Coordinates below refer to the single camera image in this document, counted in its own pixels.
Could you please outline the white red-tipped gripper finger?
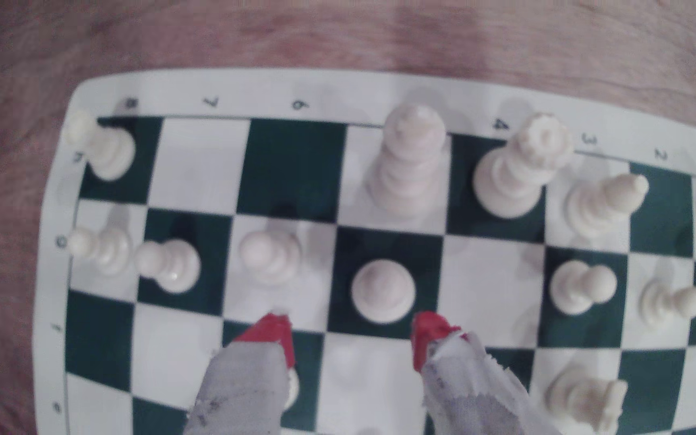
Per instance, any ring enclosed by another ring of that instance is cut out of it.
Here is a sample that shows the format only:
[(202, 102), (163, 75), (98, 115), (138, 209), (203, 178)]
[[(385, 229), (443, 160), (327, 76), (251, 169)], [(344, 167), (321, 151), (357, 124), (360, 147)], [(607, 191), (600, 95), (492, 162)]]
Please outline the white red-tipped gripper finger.
[(413, 368), (437, 434), (559, 434), (508, 368), (472, 331), (433, 311), (411, 324)]
[(269, 312), (210, 359), (184, 434), (280, 434), (294, 366), (288, 313)]

